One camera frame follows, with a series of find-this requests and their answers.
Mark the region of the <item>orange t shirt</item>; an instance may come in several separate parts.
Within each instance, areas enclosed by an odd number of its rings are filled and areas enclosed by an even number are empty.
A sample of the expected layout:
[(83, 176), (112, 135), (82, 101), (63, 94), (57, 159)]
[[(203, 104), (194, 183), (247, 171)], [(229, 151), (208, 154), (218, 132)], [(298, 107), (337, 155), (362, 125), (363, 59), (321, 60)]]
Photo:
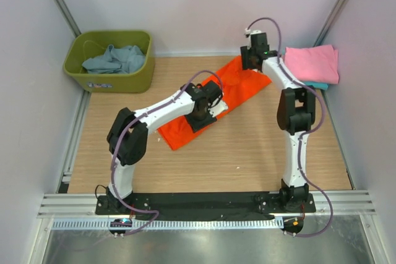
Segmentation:
[[(244, 70), (240, 56), (234, 57), (229, 63), (216, 71), (223, 83), (223, 98), (228, 109), (218, 115), (219, 120), (244, 102), (258, 94), (271, 84), (264, 74), (253, 70)], [(177, 150), (206, 131), (208, 127), (193, 132), (184, 116), (161, 126), (158, 133), (172, 150)]]

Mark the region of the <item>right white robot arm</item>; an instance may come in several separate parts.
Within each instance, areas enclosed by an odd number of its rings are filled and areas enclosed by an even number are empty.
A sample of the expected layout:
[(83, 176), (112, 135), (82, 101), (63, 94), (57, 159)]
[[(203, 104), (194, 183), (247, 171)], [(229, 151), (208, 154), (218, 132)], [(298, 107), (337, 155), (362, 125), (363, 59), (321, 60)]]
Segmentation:
[(248, 30), (245, 36), (248, 44), (241, 47), (242, 68), (263, 73), (280, 90), (277, 124), (285, 134), (286, 166), (278, 202), (284, 211), (297, 212), (309, 196), (306, 147), (316, 119), (316, 98), (286, 68), (279, 53), (270, 49), (266, 33)]

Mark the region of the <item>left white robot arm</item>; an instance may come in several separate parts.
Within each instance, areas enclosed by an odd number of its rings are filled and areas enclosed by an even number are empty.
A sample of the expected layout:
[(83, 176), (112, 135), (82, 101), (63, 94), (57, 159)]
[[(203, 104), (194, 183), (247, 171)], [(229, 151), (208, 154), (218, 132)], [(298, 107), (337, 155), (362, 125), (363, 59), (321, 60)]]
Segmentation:
[(136, 163), (145, 155), (148, 136), (181, 117), (196, 133), (217, 121), (228, 110), (221, 86), (191, 82), (170, 97), (147, 108), (121, 109), (106, 137), (111, 153), (111, 180), (106, 190), (108, 207), (123, 215), (130, 210), (132, 178)]

